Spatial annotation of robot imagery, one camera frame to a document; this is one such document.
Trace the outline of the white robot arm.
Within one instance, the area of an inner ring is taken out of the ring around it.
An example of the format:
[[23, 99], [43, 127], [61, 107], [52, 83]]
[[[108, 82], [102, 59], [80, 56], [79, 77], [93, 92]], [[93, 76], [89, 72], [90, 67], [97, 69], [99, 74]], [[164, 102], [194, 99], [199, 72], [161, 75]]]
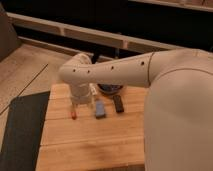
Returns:
[[213, 171], [213, 53], [176, 49], [92, 64], [83, 54], [59, 70], [72, 100], [90, 83], [146, 87], [146, 171]]

